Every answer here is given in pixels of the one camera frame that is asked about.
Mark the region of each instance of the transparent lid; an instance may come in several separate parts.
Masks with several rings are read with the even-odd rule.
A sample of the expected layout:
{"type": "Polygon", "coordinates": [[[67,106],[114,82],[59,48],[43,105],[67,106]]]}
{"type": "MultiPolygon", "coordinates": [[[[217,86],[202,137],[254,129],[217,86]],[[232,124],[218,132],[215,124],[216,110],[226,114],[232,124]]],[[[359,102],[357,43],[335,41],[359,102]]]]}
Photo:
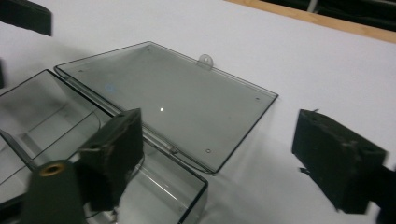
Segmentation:
{"type": "Polygon", "coordinates": [[[55,67],[107,109],[142,109],[145,135],[177,159],[215,174],[277,94],[147,42],[55,67]]]}

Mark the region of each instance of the wooden edge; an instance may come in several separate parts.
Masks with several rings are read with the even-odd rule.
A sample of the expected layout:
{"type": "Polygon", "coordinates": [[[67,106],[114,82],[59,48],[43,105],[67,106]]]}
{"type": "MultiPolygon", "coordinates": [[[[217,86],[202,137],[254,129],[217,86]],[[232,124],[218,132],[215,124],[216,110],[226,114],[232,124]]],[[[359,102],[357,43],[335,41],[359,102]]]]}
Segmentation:
{"type": "Polygon", "coordinates": [[[317,25],[326,26],[335,30],[349,32],[355,35],[364,35],[371,38],[396,43],[396,32],[375,28],[372,26],[362,25],[355,22],[338,20],[331,17],[318,15],[291,7],[283,7],[276,4],[262,2],[259,0],[226,0],[227,2],[236,3],[242,6],[254,7],[260,10],[272,12],[275,14],[291,17],[300,21],[308,21],[317,25]]]}

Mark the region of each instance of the white table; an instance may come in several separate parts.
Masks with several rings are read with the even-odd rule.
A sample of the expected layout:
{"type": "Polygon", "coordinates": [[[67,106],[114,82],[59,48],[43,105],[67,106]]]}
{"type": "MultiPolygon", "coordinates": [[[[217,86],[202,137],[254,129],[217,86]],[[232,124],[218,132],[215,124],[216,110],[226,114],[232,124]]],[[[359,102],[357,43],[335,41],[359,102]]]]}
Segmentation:
{"type": "Polygon", "coordinates": [[[374,223],[336,213],[291,154],[300,108],[316,109],[389,151],[396,164],[396,45],[216,0],[35,1],[53,37],[0,23],[9,85],[55,64],[151,40],[280,96],[209,181],[200,223],[374,223]]]}

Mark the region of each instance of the white surface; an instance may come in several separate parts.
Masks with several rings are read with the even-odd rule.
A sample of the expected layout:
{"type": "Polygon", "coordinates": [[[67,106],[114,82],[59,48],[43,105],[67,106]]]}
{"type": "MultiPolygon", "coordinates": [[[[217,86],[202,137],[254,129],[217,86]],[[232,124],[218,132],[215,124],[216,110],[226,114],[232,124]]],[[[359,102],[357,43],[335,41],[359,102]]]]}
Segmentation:
{"type": "Polygon", "coordinates": [[[291,143],[300,108],[316,109],[390,152],[396,164],[396,45],[215,0],[37,1],[53,37],[0,23],[10,85],[55,64],[151,40],[280,96],[220,173],[204,175],[200,223],[374,223],[336,213],[300,174],[291,143]]]}

